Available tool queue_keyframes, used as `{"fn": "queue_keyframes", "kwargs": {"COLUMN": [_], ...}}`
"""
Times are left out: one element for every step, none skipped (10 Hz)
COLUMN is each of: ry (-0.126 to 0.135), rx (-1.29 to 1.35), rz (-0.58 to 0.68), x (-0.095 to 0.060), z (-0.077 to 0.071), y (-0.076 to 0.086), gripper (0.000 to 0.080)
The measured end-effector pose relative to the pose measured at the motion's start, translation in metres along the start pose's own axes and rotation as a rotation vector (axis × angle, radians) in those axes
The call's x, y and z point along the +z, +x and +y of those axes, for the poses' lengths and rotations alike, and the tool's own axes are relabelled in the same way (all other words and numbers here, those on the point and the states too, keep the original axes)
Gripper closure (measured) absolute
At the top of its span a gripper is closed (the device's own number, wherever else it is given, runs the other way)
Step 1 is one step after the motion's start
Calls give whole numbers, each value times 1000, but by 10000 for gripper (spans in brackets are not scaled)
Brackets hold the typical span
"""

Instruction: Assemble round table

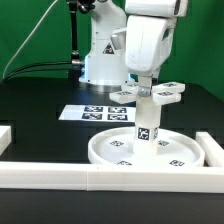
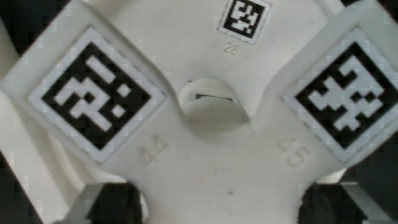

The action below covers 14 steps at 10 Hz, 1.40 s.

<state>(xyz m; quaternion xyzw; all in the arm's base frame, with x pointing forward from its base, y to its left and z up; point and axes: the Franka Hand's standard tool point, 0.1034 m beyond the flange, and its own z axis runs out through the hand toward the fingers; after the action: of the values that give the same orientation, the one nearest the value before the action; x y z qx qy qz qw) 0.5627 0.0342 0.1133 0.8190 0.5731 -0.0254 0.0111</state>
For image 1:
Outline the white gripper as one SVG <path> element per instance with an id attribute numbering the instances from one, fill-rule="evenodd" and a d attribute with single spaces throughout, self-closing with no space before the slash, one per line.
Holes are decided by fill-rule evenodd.
<path id="1" fill-rule="evenodd" d="M 150 76 L 169 57 L 172 49 L 176 18 L 130 16 L 126 31 L 125 62 L 128 71 L 138 75 L 138 95 L 149 97 Z"/>

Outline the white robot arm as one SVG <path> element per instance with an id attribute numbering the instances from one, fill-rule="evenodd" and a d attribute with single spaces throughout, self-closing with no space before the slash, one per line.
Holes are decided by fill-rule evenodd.
<path id="1" fill-rule="evenodd" d="M 186 15 L 188 0 L 96 0 L 91 15 L 91 50 L 85 57 L 83 86 L 99 92 L 124 88 L 138 76 L 151 86 L 172 49 L 177 19 Z"/>

